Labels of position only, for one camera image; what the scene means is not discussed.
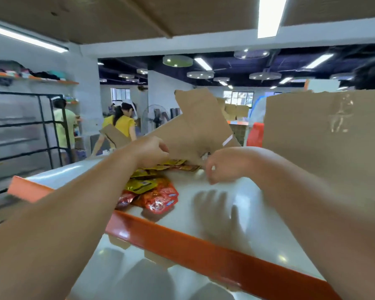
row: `metal shelving rack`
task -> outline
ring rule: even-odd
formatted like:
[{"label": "metal shelving rack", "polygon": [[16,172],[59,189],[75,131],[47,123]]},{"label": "metal shelving rack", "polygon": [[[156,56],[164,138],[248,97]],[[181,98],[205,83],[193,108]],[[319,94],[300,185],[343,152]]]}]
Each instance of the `metal shelving rack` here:
[{"label": "metal shelving rack", "polygon": [[[68,124],[67,124],[67,118],[66,118],[66,114],[65,114],[65,108],[62,109],[62,114],[63,114],[63,118],[64,118],[64,121],[55,121],[54,119],[54,108],[53,108],[53,103],[52,103],[52,100],[51,98],[53,97],[58,97],[58,96],[62,96],[63,95],[58,95],[58,94],[30,94],[30,93],[18,93],[18,92],[8,92],[8,91],[0,91],[0,95],[6,95],[6,94],[10,94],[10,95],[19,95],[19,96],[35,96],[37,98],[37,101],[39,103],[39,110],[40,110],[40,121],[36,121],[36,118],[35,117],[20,117],[20,118],[4,118],[4,119],[0,119],[0,121],[17,121],[17,120],[20,120],[20,121],[23,121],[23,120],[35,120],[35,121],[30,121],[30,122],[20,122],[20,123],[11,123],[11,124],[0,124],[0,128],[1,127],[19,127],[19,126],[28,126],[28,125],[42,125],[43,126],[43,131],[44,131],[44,136],[45,136],[45,142],[46,142],[46,148],[43,148],[43,149],[39,149],[39,150],[33,150],[33,151],[28,151],[28,152],[24,152],[24,153],[20,153],[20,154],[16,154],[16,155],[12,155],[12,156],[7,156],[7,157],[3,157],[3,158],[0,158],[0,162],[1,161],[6,161],[6,160],[10,160],[10,159],[15,159],[15,158],[18,158],[18,157],[23,157],[23,156],[30,156],[30,155],[33,155],[33,154],[36,154],[36,153],[40,153],[40,152],[47,152],[48,154],[48,157],[49,157],[49,161],[50,161],[50,167],[51,169],[54,169],[54,164],[53,164],[53,158],[52,158],[52,155],[51,155],[51,151],[52,150],[55,150],[57,149],[58,150],[58,156],[59,156],[59,160],[60,160],[60,166],[63,166],[63,162],[62,162],[62,158],[61,158],[61,152],[60,150],[65,150],[67,152],[67,155],[68,155],[68,158],[70,160],[71,163],[74,162],[73,160],[73,157],[72,157],[72,154],[71,154],[71,145],[70,145],[70,137],[68,135],[67,132],[65,132],[65,137],[66,137],[66,141],[67,141],[67,147],[60,147],[59,146],[59,142],[58,142],[58,135],[57,135],[57,129],[55,128],[55,125],[56,124],[61,124],[65,131],[68,130]],[[52,120],[49,120],[49,121],[45,121],[44,120],[44,115],[43,115],[43,107],[42,107],[42,101],[41,101],[41,98],[44,97],[44,98],[48,98],[49,101],[50,101],[50,111],[51,111],[51,118]],[[46,125],[47,124],[53,124],[54,126],[54,133],[55,133],[55,140],[57,142],[57,145],[56,146],[52,146],[50,147],[49,145],[49,138],[48,138],[48,135],[47,135],[47,128],[46,128]],[[27,141],[33,141],[33,140],[38,140],[39,138],[20,138],[20,139],[16,139],[16,140],[13,140],[13,141],[2,141],[2,143],[0,143],[0,147],[1,146],[7,146],[7,145],[14,145],[14,144],[20,144],[20,143],[24,143],[24,142],[27,142]],[[5,193],[7,191],[7,188],[4,188],[2,190],[0,190],[0,194],[2,193]]]}]

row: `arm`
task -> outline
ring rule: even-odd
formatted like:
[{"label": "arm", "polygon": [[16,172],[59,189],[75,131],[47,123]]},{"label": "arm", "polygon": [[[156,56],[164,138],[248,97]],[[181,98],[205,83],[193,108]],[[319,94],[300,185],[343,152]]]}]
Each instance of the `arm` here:
[{"label": "arm", "polygon": [[136,140],[136,130],[135,130],[135,124],[133,126],[129,127],[129,135],[131,136],[131,140]]},{"label": "arm", "polygon": [[0,225],[0,300],[64,300],[137,167],[168,159],[143,137]]},{"label": "arm", "polygon": [[375,202],[358,210],[317,177],[263,148],[216,151],[206,172],[211,183],[251,178],[340,297],[375,299]]},{"label": "arm", "polygon": [[91,152],[92,156],[96,156],[97,152],[100,150],[101,146],[104,143],[105,136],[100,134],[99,138],[96,141],[96,144],[94,145],[93,151]]}]

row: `ponytail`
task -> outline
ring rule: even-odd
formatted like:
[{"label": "ponytail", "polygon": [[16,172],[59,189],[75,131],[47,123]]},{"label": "ponytail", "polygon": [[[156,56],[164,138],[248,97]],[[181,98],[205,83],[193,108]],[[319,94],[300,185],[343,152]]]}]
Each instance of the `ponytail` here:
[{"label": "ponytail", "polygon": [[115,110],[115,115],[113,118],[113,125],[115,126],[118,119],[124,115],[124,112],[122,111],[120,106],[116,106],[114,110]]}]

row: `dark ceiling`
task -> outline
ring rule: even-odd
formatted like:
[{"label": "dark ceiling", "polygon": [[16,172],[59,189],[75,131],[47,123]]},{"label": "dark ceiling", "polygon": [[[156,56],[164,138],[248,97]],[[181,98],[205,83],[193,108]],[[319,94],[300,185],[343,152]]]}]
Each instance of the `dark ceiling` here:
[{"label": "dark ceiling", "polygon": [[[334,57],[310,71],[302,71],[302,68],[325,53],[333,53]],[[270,50],[270,55],[260,59],[237,59],[233,51],[208,54],[186,54],[191,58],[197,55],[203,56],[208,64],[215,70],[215,77],[230,77],[228,84],[233,86],[271,87],[278,85],[280,80],[256,81],[250,80],[249,75],[255,72],[270,71],[280,72],[284,77],[315,77],[329,79],[332,74],[350,73],[372,57],[375,57],[375,44],[369,45],[340,45],[310,48],[286,48],[282,50]],[[139,56],[125,58],[100,59],[104,65],[99,66],[100,78],[107,79],[107,83],[130,85],[118,74],[133,74],[140,79],[140,83],[147,85],[147,75],[137,74],[136,69],[147,68],[155,70],[193,85],[220,86],[213,80],[197,80],[187,77],[187,72],[202,70],[194,62],[193,66],[185,68],[170,67],[162,64],[163,55]],[[287,83],[286,86],[301,87],[303,83]]]},{"label": "dark ceiling", "polygon": [[[0,0],[0,20],[79,44],[257,28],[259,0]],[[375,0],[288,0],[282,26],[375,17]]]}]

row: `black hair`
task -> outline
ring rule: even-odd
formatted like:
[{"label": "black hair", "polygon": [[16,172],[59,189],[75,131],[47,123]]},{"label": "black hair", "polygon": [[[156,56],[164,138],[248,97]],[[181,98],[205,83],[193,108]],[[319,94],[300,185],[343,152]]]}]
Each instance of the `black hair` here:
[{"label": "black hair", "polygon": [[113,118],[113,125],[115,126],[118,119],[124,115],[124,112],[122,110],[129,111],[131,108],[133,109],[133,106],[130,105],[129,103],[122,103],[121,106],[116,106],[115,109],[114,109],[115,115],[114,115],[114,118]]},{"label": "black hair", "polygon": [[354,70],[353,83],[357,90],[375,90],[375,58]]},{"label": "black hair", "polygon": [[55,108],[65,108],[67,101],[63,98],[53,100],[53,106]]}]

